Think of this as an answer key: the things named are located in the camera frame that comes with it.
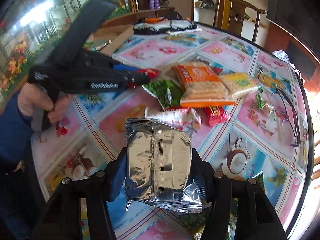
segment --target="silver foil package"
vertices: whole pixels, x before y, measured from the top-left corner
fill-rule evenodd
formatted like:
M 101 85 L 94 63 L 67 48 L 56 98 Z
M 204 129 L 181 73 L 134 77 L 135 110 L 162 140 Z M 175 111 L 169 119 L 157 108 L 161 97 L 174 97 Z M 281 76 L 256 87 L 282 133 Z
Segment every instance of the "silver foil package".
M 190 174 L 189 135 L 151 118 L 128 119 L 125 127 L 128 203 L 136 200 L 178 212 L 201 212 Z

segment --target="person's hand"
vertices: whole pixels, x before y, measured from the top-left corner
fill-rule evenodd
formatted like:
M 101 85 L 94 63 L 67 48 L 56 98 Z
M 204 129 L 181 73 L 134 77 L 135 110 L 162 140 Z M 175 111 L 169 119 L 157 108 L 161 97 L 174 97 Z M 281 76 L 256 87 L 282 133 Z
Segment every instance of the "person's hand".
M 51 123 L 58 122 L 71 104 L 72 95 L 59 98 L 55 104 L 37 85 L 26 83 L 18 95 L 18 108 L 23 116 L 33 116 L 34 106 L 48 111 Z

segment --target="television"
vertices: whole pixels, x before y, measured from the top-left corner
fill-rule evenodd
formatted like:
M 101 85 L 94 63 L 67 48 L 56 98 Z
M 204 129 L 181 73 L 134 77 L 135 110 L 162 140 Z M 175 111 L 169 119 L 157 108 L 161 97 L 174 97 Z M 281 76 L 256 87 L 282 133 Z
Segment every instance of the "television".
M 298 39 L 320 59 L 320 0 L 269 0 L 267 19 Z

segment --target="printed tablecloth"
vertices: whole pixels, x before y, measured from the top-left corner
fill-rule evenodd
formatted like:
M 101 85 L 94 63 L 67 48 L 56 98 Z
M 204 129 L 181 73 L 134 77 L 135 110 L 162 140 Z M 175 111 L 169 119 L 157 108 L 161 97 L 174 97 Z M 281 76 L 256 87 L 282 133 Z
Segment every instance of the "printed tablecloth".
M 263 100 L 270 101 L 278 113 L 287 113 L 294 127 L 291 107 L 273 94 L 273 86 L 281 87 L 297 110 L 299 147 L 290 146 L 293 131 L 284 114 L 277 114 L 274 120 L 253 107 L 255 94 L 228 106 L 230 121 L 215 127 L 209 126 L 207 116 L 198 109 L 203 125 L 193 133 L 192 146 L 203 160 L 230 178 L 245 180 L 263 171 L 266 194 L 286 229 L 301 196 L 308 159 L 307 116 L 296 75 L 289 64 L 242 39 L 205 26 L 202 29 L 180 36 L 134 35 L 114 58 L 139 68 L 158 68 L 164 79 L 172 75 L 167 64 L 185 60 L 206 62 L 217 74 L 247 72 L 263 83 Z M 125 120 L 143 117 L 146 106 L 159 108 L 157 100 L 142 88 L 120 94 L 76 96 L 62 122 L 32 138 L 35 168 L 45 199 L 62 178 L 85 179 L 115 160 L 126 146 Z M 186 132 L 191 129 L 183 127 Z M 235 148 L 242 154 L 235 155 Z M 227 165 L 229 158 L 234 158 L 232 168 Z M 125 204 L 124 189 L 113 203 L 108 203 L 118 239 L 190 239 L 176 214 L 140 202 L 133 202 L 125 212 Z M 84 239 L 89 239 L 85 217 L 83 228 Z

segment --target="red packet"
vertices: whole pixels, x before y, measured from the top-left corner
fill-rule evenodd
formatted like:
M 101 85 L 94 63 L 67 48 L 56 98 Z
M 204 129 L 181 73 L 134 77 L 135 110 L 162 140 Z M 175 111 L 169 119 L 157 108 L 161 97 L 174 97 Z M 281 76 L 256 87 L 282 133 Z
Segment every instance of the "red packet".
M 226 122 L 230 119 L 230 114 L 225 111 L 221 106 L 205 107 L 203 111 L 209 118 L 209 125 L 215 126 L 219 123 Z
M 146 69 L 139 69 L 137 73 L 144 73 L 145 75 L 148 75 L 150 79 L 154 79 L 158 75 L 160 75 L 160 70 L 153 69 L 153 68 L 146 68 Z M 136 88 L 139 87 L 139 85 L 135 83 L 128 83 L 128 87 L 130 88 Z

